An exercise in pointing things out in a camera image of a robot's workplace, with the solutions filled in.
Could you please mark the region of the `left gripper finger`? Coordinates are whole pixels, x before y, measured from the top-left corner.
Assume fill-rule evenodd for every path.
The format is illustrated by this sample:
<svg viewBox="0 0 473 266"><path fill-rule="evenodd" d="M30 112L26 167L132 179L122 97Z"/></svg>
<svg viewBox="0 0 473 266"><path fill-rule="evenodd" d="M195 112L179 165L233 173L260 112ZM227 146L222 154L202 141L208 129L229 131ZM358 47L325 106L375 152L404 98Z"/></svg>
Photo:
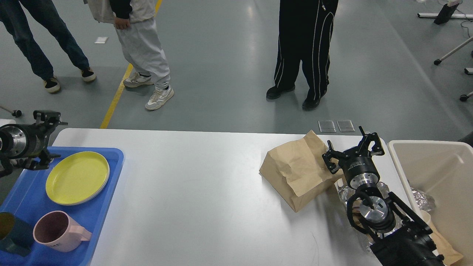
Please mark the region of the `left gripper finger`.
<svg viewBox="0 0 473 266"><path fill-rule="evenodd" d="M52 110L35 110L33 112L35 125L48 130L55 130L58 126L67 126L69 123L61 121L61 113Z"/></svg>
<svg viewBox="0 0 473 266"><path fill-rule="evenodd" d="M47 170L50 163L59 158L59 154L41 153L38 157L28 157L22 162L22 168L26 170Z"/></svg>

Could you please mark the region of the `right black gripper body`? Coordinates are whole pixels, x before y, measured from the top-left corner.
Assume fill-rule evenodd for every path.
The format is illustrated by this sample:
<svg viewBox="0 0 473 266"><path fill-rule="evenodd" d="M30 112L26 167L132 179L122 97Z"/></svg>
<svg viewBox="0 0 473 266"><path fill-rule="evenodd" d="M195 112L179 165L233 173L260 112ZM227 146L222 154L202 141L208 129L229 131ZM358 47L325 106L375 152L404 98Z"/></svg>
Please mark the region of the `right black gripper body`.
<svg viewBox="0 0 473 266"><path fill-rule="evenodd" d="M350 188L359 189L363 185L377 185L380 174L368 148L352 147L343 153L345 157L339 159L339 166L343 170L345 180Z"/></svg>

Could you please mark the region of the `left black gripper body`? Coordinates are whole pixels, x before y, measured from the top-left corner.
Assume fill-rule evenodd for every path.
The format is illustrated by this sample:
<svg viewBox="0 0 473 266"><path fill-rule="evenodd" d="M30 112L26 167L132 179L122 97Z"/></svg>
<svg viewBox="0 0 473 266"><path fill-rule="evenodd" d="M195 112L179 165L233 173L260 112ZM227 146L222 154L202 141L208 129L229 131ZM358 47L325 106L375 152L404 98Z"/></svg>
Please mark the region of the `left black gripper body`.
<svg viewBox="0 0 473 266"><path fill-rule="evenodd" d="M48 129L40 124L8 124L7 133L12 137L8 144L9 158L36 158L47 147Z"/></svg>

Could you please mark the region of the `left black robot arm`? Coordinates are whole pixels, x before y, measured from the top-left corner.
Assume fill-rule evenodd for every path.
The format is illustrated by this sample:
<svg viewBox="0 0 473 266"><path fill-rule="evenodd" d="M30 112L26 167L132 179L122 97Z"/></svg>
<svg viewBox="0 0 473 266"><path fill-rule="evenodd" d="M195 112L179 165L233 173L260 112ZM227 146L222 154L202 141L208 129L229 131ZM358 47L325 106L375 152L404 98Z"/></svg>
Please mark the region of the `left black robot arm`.
<svg viewBox="0 0 473 266"><path fill-rule="evenodd" d="M33 113L35 123L9 123L0 128L1 137L1 172L5 177L14 168L25 170L47 170L58 154L48 150L50 135L58 126L66 126L61 121L61 113L51 110L36 110Z"/></svg>

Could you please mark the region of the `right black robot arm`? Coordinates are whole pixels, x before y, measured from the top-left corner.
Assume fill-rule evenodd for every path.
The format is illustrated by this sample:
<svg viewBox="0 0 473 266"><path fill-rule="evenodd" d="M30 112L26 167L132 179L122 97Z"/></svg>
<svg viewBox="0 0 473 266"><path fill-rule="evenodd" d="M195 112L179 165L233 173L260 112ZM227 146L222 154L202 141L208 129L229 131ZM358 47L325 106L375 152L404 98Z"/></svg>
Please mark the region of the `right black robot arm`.
<svg viewBox="0 0 473 266"><path fill-rule="evenodd" d="M337 151L328 141L322 155L331 174L343 171L350 189L346 216L355 230L371 237L369 248L383 266L442 266L444 256L436 255L432 229L394 192L383 196L380 174L373 156L385 154L377 133L365 133L357 146Z"/></svg>

